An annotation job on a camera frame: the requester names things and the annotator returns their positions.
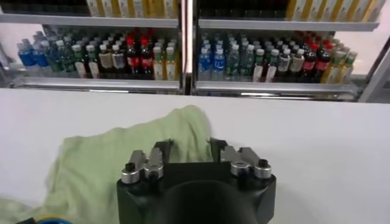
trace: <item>bottle cap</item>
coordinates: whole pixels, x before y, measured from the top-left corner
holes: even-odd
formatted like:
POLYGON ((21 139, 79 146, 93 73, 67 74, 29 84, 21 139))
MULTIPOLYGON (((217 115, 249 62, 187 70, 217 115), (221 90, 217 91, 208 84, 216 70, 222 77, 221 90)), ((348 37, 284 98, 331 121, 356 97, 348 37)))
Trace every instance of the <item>bottle cap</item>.
POLYGON ((166 48, 166 52, 169 53, 169 54, 173 54, 175 52, 175 49, 174 49, 174 47, 167 47, 166 48))
POLYGON ((233 47, 232 47, 232 49, 233 49, 234 51, 237 51, 237 50, 239 49, 239 45, 238 45, 238 44, 234 44, 233 47))
POLYGON ((100 50, 101 51, 107 50, 107 46, 105 44, 100 45, 100 50))
POLYGON ((63 46, 63 41, 62 40, 57 40, 55 43, 57 44, 58 47, 62 47, 63 46))
POLYGON ((255 49, 255 46, 254 45, 248 45, 248 51, 253 51, 255 49))
POLYGON ((161 48, 160 47, 153 47, 153 52, 156 54, 161 53, 161 48))
POLYGON ((264 49, 257 49, 256 54, 257 55, 264 55, 264 49))
POLYGON ((94 50, 95 50, 95 46, 87 45, 87 51, 94 51, 94 50))
POLYGON ((73 51, 81 51, 81 46, 78 45, 78 44, 73 45, 73 46, 72 46, 72 50, 73 50, 73 51))

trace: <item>soda bottle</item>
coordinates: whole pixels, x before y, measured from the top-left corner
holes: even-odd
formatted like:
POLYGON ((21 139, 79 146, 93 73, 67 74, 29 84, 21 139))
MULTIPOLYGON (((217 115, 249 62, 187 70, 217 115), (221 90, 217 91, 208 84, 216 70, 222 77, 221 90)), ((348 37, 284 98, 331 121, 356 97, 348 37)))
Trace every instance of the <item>soda bottle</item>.
POLYGON ((303 57, 304 53, 305 51, 303 49, 298 49, 297 53, 292 56, 289 74, 286 80, 287 82, 298 81, 299 72, 302 69, 303 63, 305 62, 305 58, 303 57))
POLYGON ((149 50, 149 42, 146 39, 141 41, 141 66, 144 73, 144 79, 153 79, 153 55, 149 50))
POLYGON ((253 80, 253 78, 250 75, 252 74, 252 67, 255 61, 254 52, 253 52, 254 49, 255 46, 251 44, 248 45, 246 52, 243 53, 243 56, 241 57, 240 76, 242 82, 251 82, 253 80))
POLYGON ((286 82, 287 81, 287 71, 290 66, 291 56, 290 56, 291 50, 285 49, 282 54, 279 56, 278 61, 278 70, 275 75, 275 82, 286 82))
POLYGON ((226 75, 225 80, 226 81, 235 81, 238 80, 239 72, 238 72, 238 66, 239 66, 239 52, 238 52, 239 46, 237 44, 234 44, 232 46, 232 50, 229 53, 229 56, 227 57, 227 63, 226 63, 226 75))
POLYGON ((104 44, 100 45, 99 59, 101 64, 100 78, 107 79, 114 73, 114 65, 112 62, 111 52, 104 44))

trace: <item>metal shelf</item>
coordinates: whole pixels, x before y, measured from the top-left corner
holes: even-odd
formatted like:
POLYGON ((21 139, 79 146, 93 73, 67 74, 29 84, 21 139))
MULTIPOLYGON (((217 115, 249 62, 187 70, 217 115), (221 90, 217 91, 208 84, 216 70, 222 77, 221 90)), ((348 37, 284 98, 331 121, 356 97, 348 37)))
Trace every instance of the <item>metal shelf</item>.
POLYGON ((379 23, 200 19, 200 28, 250 30, 373 31, 379 23))
POLYGON ((11 87, 85 91, 180 91, 179 81, 63 79, 41 77, 17 78, 11 83, 11 87))
POLYGON ((196 82, 197 92, 225 93, 280 93, 280 94, 351 94, 357 96, 354 84, 330 85, 311 83, 251 83, 251 82, 196 82))
POLYGON ((103 18, 87 16, 47 16, 0 14, 0 23, 26 23, 69 26, 164 27, 176 28, 177 19, 103 18))

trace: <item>white table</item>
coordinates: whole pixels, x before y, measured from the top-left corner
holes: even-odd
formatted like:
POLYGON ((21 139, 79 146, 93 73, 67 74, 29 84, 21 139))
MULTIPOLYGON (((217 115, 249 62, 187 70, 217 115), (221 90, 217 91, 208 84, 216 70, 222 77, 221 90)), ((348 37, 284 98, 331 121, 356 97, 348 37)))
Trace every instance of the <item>white table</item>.
POLYGON ((193 104, 277 177, 272 223, 390 223, 390 105, 0 89, 0 195, 38 206, 65 137, 193 104))

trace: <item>green towel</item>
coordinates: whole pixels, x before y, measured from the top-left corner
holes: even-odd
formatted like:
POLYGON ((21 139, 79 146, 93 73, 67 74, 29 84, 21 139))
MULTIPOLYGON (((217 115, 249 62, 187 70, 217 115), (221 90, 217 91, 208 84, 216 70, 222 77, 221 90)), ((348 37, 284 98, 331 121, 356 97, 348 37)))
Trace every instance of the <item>green towel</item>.
POLYGON ((75 224, 119 223, 116 182, 132 151, 148 155, 157 141, 173 139, 170 162, 209 161, 207 118, 195 106, 130 128, 114 128, 90 137, 64 140, 49 176, 43 206, 26 211, 14 201, 0 201, 0 222, 58 214, 75 224))

